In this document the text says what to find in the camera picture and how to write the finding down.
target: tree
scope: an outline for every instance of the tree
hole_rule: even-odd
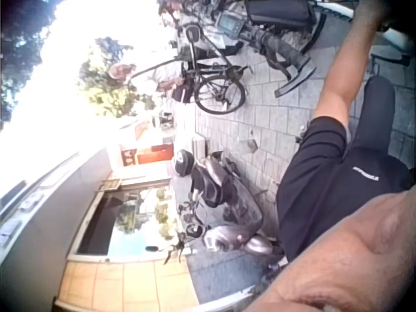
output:
[[[16,94],[42,63],[40,50],[63,0],[1,1],[1,109],[0,129],[18,104]]]
[[[132,111],[137,101],[144,103],[145,109],[153,109],[151,97],[138,94],[131,84],[116,80],[108,74],[109,68],[120,62],[124,53],[132,49],[130,45],[119,44],[110,37],[98,38],[90,47],[88,60],[82,63],[77,82],[79,90],[95,106],[99,116],[134,116]]]

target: black t-shirt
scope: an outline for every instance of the black t-shirt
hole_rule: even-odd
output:
[[[370,199],[411,188],[406,165],[379,151],[351,148],[334,118],[312,120],[276,196],[280,239],[292,261]]]

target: tiled pavement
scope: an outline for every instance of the tiled pavement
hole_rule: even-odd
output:
[[[346,33],[348,24],[338,25]],[[317,49],[309,52],[317,65],[315,74],[296,90],[279,99],[273,91],[285,83],[284,76],[270,69],[265,59],[251,49],[231,57],[234,64],[252,66],[254,74],[244,73],[242,83],[248,91],[246,103],[236,112],[215,116],[196,109],[196,132],[209,141],[209,150],[231,149],[239,140],[254,138],[259,149],[254,154],[231,155],[239,170],[246,176],[250,190],[268,191],[258,198],[265,212],[264,231],[276,234],[277,210],[274,200],[286,168],[298,147],[295,136],[301,126],[311,119],[317,106],[324,78],[338,49],[340,40],[328,43],[318,41]],[[415,60],[410,67],[379,61],[380,75],[387,77],[396,90],[396,115],[389,152],[409,167],[415,166]],[[363,87],[350,111],[352,126],[358,124],[363,103]]]

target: leg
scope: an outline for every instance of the leg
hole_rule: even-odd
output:
[[[374,76],[364,89],[364,102],[352,148],[388,152],[395,116],[395,89],[386,78]]]

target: bicycle computer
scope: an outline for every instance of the bicycle computer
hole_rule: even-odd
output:
[[[232,39],[237,39],[244,26],[244,20],[222,12],[216,20],[215,27]]]

